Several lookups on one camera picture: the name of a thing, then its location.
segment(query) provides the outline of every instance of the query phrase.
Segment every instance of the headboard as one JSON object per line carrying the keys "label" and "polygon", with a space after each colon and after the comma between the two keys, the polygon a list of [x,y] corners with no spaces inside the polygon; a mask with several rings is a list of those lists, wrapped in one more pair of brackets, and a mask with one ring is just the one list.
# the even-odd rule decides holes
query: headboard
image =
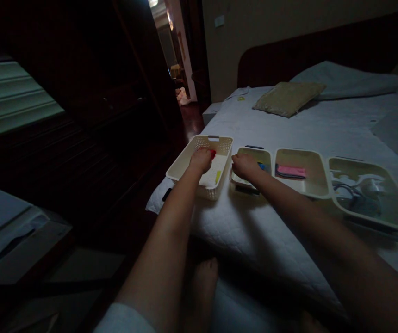
{"label": "headboard", "polygon": [[398,13],[253,47],[239,61],[237,86],[274,86],[325,60],[391,72],[398,64]]}

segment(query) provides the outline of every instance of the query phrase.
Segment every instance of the pillow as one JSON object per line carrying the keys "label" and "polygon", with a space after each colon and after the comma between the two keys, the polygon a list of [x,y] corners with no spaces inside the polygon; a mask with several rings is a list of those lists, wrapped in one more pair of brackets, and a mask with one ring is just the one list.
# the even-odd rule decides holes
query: pillow
{"label": "pillow", "polygon": [[252,109],[290,118],[325,89],[321,83],[280,82],[263,94]]}
{"label": "pillow", "polygon": [[316,99],[376,96],[398,91],[398,75],[375,74],[325,61],[296,75],[290,82],[319,82],[327,89]]}

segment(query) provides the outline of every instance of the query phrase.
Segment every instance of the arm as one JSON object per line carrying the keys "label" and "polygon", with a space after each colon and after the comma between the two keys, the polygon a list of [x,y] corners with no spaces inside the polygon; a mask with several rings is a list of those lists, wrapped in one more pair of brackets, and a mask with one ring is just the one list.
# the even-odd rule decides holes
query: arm
{"label": "arm", "polygon": [[246,154],[233,171],[253,184],[315,261],[344,308],[370,332],[398,332],[398,273],[341,222],[262,171]]}
{"label": "arm", "polygon": [[194,153],[116,298],[139,312],[158,332],[177,331],[194,197],[200,177],[210,165],[209,151]]}

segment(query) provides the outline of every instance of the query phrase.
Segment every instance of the light switch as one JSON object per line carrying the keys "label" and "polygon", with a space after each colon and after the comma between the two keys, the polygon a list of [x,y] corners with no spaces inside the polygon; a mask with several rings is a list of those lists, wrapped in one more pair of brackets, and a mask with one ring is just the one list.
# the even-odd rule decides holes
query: light switch
{"label": "light switch", "polygon": [[218,28],[218,27],[220,27],[220,26],[223,26],[224,24],[225,24],[225,16],[224,16],[224,15],[218,16],[218,17],[216,17],[216,18],[214,19],[214,26],[215,26],[215,28]]}

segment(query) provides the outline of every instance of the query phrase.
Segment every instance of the pink cloth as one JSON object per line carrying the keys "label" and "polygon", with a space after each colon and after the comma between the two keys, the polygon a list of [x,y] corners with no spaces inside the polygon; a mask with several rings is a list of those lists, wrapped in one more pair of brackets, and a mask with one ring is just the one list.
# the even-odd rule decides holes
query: pink cloth
{"label": "pink cloth", "polygon": [[305,177],[305,169],[303,168],[296,168],[292,166],[278,166],[277,171],[289,175]]}

